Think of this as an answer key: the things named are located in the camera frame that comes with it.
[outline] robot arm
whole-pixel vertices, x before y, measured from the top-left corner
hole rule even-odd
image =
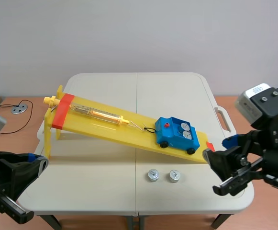
[[[0,130],[5,123],[0,117]],[[42,156],[0,152],[0,213],[6,213],[19,224],[30,221],[34,213],[15,201],[47,166],[48,160]]]
[[[250,181],[259,179],[278,188],[278,88],[260,84],[245,91],[236,107],[257,130],[225,139],[225,151],[203,152],[211,169],[223,181],[213,191],[220,196],[235,196]],[[260,158],[250,163],[248,153]]]

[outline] black wheel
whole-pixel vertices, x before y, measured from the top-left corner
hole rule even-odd
[[[194,154],[195,152],[196,152],[196,151],[195,151],[194,148],[187,149],[187,154],[188,154],[188,155],[192,155],[192,154]]]
[[[162,142],[160,142],[160,147],[162,147],[162,148],[167,148],[168,147],[168,142],[167,141],[162,141]]]

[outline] red tape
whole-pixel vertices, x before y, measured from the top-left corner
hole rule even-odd
[[[207,144],[207,148],[209,148],[209,149],[211,149],[213,152],[215,152],[215,149],[214,149],[214,146],[213,146],[212,143],[206,141],[206,144]]]
[[[64,94],[60,103],[57,107],[57,111],[52,123],[53,128],[62,129],[64,120],[66,119],[68,109],[70,108],[70,104],[74,98],[74,95]]]

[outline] table handle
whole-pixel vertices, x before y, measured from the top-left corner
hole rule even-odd
[[[218,112],[219,114],[221,114],[221,116],[223,118],[223,121],[224,121],[224,123],[225,123],[225,125],[228,129],[228,130],[225,130],[225,129],[222,128],[225,137],[228,138],[228,137],[231,137],[231,136],[235,135],[236,130],[234,128],[234,125],[233,125],[227,111],[221,106],[216,107],[215,111]]]

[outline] black cable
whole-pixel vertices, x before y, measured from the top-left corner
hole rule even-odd
[[[20,130],[22,130],[23,128],[25,128],[26,127],[26,125],[28,124],[28,122],[30,121],[30,119],[32,118],[32,114],[33,114],[33,103],[31,102],[31,101],[29,101],[29,100],[21,100],[20,101],[20,103],[18,104],[18,105],[15,105],[16,107],[19,107],[19,105],[21,104],[21,102],[24,102],[24,101],[26,101],[26,102],[30,102],[31,104],[32,104],[32,109],[31,109],[31,111],[30,111],[30,116],[29,116],[29,119],[28,119],[28,121],[26,122],[26,124],[22,127],[22,128],[20,128],[20,129],[18,129],[18,130],[16,130],[16,131],[13,131],[13,132],[6,132],[6,133],[0,133],[0,134],[11,134],[11,133],[16,133],[16,132],[19,132]]]
[[[8,108],[8,107],[19,107],[18,105],[15,104],[0,104],[0,108]]]
[[[154,128],[148,128],[148,127],[144,127],[144,130],[150,132],[150,133],[155,133],[156,130]]]

